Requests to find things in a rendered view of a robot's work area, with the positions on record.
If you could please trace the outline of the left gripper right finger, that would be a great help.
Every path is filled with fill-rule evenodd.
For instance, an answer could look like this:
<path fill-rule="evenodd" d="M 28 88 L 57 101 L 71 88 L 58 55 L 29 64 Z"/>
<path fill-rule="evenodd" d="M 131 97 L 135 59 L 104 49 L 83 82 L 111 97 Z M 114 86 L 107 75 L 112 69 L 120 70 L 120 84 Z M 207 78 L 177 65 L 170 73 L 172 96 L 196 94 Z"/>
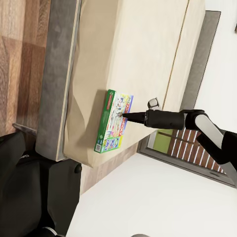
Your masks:
<path fill-rule="evenodd" d="M 224 131 L 221 149 L 237 171 L 237 133 Z"/>

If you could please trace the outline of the board game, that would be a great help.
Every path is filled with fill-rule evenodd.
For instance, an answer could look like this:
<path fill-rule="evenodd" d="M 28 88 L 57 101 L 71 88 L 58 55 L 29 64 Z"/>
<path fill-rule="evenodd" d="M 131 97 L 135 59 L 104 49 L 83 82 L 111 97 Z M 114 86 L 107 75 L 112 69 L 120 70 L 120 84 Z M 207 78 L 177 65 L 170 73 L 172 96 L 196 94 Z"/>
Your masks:
<path fill-rule="evenodd" d="M 129 113 L 132 100 L 133 95 L 109 89 L 94 151 L 104 153 L 120 148 L 128 122 L 122 115 Z"/>

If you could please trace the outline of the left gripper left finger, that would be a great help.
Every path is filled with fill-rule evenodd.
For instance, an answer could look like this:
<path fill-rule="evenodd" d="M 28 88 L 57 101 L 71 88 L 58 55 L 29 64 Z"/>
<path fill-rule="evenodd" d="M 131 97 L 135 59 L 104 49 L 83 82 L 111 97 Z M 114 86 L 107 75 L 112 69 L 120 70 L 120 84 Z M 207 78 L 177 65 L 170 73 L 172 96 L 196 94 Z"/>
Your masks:
<path fill-rule="evenodd" d="M 0 137 L 0 190 L 3 188 L 26 145 L 21 131 Z"/>

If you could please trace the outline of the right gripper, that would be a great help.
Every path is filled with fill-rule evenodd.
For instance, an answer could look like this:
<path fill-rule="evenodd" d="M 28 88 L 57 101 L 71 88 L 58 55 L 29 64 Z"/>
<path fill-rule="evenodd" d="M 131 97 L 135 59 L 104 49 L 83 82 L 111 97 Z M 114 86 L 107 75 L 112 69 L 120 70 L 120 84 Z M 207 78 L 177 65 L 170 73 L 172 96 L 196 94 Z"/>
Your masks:
<path fill-rule="evenodd" d="M 126 113 L 122 115 L 128 121 L 144 124 L 146 127 L 170 129 L 172 124 L 171 111 L 146 110 L 146 112 Z"/>

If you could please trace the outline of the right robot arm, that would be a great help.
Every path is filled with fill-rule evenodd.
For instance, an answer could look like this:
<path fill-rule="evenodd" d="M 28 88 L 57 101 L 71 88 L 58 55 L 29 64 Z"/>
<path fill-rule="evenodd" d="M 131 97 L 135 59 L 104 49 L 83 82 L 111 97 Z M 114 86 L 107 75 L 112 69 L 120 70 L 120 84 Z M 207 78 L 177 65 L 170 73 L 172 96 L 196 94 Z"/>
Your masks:
<path fill-rule="evenodd" d="M 126 113 L 122 116 L 128 121 L 144 124 L 158 129 L 194 130 L 201 132 L 196 139 L 209 155 L 222 168 L 237 187 L 237 171 L 221 149 L 224 131 L 205 113 L 205 110 L 181 110 L 180 112 L 161 111 L 158 98 L 148 101 L 146 112 Z"/>

